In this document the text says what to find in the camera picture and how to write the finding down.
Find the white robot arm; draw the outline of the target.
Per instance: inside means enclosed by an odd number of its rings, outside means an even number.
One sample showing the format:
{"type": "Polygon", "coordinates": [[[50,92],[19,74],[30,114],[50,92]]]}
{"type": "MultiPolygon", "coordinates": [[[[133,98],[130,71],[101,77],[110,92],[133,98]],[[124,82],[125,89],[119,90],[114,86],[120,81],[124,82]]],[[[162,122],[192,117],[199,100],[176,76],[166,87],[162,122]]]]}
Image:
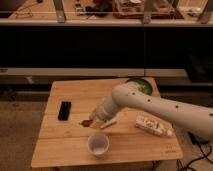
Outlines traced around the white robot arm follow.
{"type": "Polygon", "coordinates": [[[213,142],[213,108],[173,101],[145,94],[136,82],[115,86],[89,115],[94,123],[113,119],[123,108],[148,112],[173,124],[185,128],[213,142]]]}

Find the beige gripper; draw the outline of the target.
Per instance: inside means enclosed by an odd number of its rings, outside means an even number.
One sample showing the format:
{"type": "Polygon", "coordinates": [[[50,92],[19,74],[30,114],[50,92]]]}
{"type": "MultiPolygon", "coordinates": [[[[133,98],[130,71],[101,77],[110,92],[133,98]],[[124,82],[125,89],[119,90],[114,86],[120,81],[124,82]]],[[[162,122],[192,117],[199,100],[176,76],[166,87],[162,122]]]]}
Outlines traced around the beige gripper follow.
{"type": "Polygon", "coordinates": [[[91,120],[90,128],[99,129],[103,125],[103,121],[98,117],[96,109],[89,115],[89,119],[91,120]]]}

